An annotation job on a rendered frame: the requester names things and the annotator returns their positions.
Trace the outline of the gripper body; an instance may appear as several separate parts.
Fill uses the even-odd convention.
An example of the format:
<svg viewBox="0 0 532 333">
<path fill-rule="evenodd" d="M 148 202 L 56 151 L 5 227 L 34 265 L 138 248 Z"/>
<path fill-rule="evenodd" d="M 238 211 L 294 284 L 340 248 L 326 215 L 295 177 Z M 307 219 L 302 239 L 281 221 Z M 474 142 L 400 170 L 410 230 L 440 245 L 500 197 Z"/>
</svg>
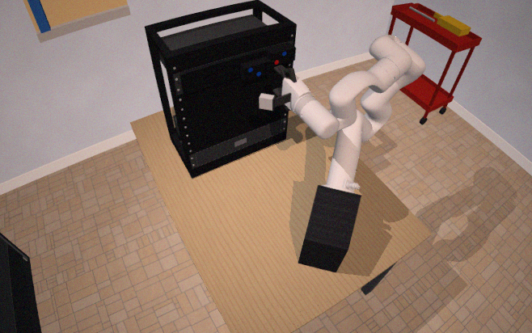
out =
<svg viewBox="0 0 532 333">
<path fill-rule="evenodd" d="M 292 82 L 288 78 L 283 79 L 282 95 L 291 93 L 291 100 L 290 102 L 285 103 L 285 106 L 296 114 L 295 107 L 298 101 L 304 96 L 311 95 L 311 92 L 309 88 L 306 86 L 306 84 L 297 75 L 295 76 L 296 76 L 297 82 Z"/>
</svg>

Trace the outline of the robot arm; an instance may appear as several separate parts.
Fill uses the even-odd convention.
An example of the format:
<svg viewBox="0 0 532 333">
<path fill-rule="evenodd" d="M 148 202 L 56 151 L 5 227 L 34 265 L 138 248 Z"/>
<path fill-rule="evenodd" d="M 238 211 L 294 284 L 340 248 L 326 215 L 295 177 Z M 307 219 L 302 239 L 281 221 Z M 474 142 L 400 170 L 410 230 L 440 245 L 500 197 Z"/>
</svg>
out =
<svg viewBox="0 0 532 333">
<path fill-rule="evenodd" d="M 347 74 L 333 86 L 328 97 L 330 111 L 312 95 L 296 104 L 296 114 L 318 137 L 328 139 L 337 132 L 327 183 L 321 186 L 351 193 L 360 189 L 354 178 L 361 143 L 390 119 L 389 100 L 426 69 L 424 60 L 393 35 L 379 36 L 370 45 L 369 53 L 378 62 L 367 71 Z M 355 97 L 366 87 L 369 89 L 361 97 L 361 106 L 369 115 L 364 116 L 357 110 Z"/>
</svg>

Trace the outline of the black server rack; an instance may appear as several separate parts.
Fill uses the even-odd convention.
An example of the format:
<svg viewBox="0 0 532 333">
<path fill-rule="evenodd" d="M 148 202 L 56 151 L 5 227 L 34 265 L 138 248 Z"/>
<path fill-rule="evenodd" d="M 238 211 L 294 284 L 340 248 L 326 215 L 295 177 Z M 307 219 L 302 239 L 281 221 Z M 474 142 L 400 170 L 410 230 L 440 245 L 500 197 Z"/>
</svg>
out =
<svg viewBox="0 0 532 333">
<path fill-rule="evenodd" d="M 253 15 L 169 36 L 157 33 L 250 9 Z M 279 23 L 267 26 L 262 11 Z M 278 97 L 272 90 L 282 89 L 283 78 L 274 66 L 293 68 L 296 29 L 296 23 L 260 0 L 146 26 L 171 142 L 192 179 L 286 139 L 289 112 L 283 105 L 260 109 L 259 97 Z M 160 61 L 167 69 L 175 126 Z"/>
</svg>

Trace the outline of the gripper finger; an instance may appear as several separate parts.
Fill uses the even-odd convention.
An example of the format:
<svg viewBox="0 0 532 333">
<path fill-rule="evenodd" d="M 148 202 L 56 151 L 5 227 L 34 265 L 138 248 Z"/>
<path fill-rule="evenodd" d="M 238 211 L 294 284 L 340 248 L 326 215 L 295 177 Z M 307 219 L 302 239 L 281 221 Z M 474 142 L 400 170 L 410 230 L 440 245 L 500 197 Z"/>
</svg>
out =
<svg viewBox="0 0 532 333">
<path fill-rule="evenodd" d="M 294 72 L 294 68 L 285 69 L 285 67 L 283 65 L 279 65 L 279 66 L 274 67 L 274 70 L 278 74 L 281 74 L 283 79 L 284 78 L 288 78 L 292 82 L 297 82 L 297 79 L 296 79 L 296 76 L 295 76 L 295 72 Z M 289 77 L 286 77 L 285 74 L 288 74 Z"/>
<path fill-rule="evenodd" d="M 276 88 L 276 89 L 273 89 L 272 91 L 273 91 L 278 97 L 282 95 L 282 89 L 281 89 L 280 87 L 279 87 L 279 88 Z M 284 104 L 282 104 L 282 105 L 285 106 Z M 289 111 L 290 109 L 287 108 L 287 107 L 285 106 L 285 110 L 286 110 L 286 111 Z"/>
</svg>

